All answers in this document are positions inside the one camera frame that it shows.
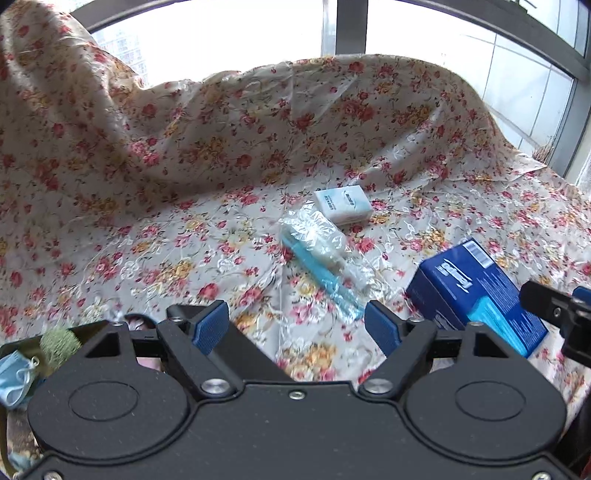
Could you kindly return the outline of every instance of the dark blue toothpaste box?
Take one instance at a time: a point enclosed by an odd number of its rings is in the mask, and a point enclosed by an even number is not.
[[[519,291],[472,238],[423,260],[407,293],[419,312],[446,330],[484,322],[523,356],[547,333],[519,304]]]

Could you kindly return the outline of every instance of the blue face mask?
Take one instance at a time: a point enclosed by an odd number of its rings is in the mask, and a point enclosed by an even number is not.
[[[24,357],[18,350],[0,358],[0,403],[9,410],[16,408],[27,395],[37,376],[39,359]]]

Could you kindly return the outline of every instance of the plastic wrapper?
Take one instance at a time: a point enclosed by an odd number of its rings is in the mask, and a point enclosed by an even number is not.
[[[385,280],[314,203],[287,211],[280,224],[281,242],[331,299],[341,321],[363,318],[370,300],[391,301]]]

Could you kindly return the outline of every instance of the green fuzzy sponge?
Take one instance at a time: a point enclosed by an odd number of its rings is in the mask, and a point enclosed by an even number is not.
[[[65,328],[52,328],[46,331],[39,343],[47,365],[60,368],[82,346],[76,335]]]

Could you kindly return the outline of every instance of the gray metal window frame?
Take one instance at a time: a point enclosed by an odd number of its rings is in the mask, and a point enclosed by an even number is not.
[[[186,0],[93,0],[72,12],[91,33],[154,8]],[[564,176],[572,164],[591,111],[591,32],[589,17],[579,15],[575,48],[517,3],[509,0],[399,0],[435,9],[485,27],[533,51],[568,75],[573,87],[558,128],[550,166]],[[334,10],[336,3],[336,28]],[[322,55],[363,54],[367,36],[368,0],[323,0]]]

